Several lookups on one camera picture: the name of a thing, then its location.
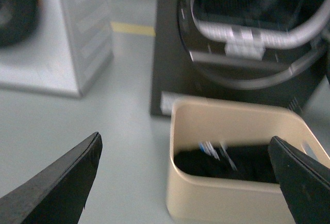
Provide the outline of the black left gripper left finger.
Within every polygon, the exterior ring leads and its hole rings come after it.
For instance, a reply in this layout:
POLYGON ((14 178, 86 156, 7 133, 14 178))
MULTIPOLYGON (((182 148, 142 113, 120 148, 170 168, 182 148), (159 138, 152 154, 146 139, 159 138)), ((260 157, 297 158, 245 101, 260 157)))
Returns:
POLYGON ((1 197, 1 223, 78 223, 102 148, 102 137, 95 132, 1 197))

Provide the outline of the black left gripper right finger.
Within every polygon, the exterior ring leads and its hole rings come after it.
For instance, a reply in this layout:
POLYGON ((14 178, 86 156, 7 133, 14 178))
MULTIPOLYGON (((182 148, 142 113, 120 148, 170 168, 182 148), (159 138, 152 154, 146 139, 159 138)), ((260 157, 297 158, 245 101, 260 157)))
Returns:
POLYGON ((329 223, 329 168, 278 136, 268 152, 295 223, 329 223))

